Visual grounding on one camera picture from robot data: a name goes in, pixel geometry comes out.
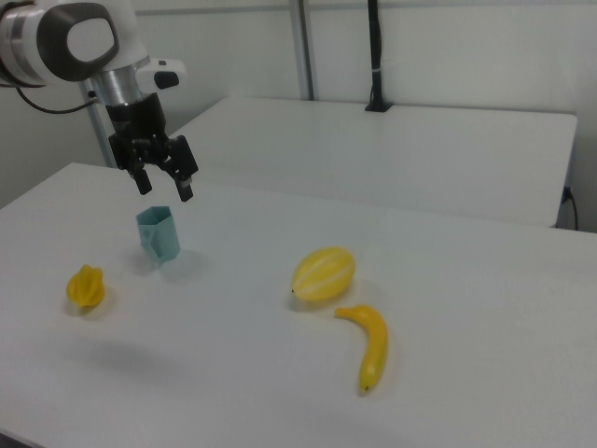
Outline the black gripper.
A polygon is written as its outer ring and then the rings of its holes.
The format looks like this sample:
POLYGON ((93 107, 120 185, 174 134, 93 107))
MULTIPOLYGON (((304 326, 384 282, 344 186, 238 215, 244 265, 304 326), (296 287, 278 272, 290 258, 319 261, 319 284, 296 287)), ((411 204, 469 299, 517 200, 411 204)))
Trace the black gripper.
POLYGON ((174 181, 180 200, 189 201, 198 164, 184 135, 168 139, 159 96, 152 93, 134 103, 108 106, 106 111, 115 131, 108 142, 116 166, 130 175, 140 194, 152 190, 145 162, 160 161, 159 168, 174 181))

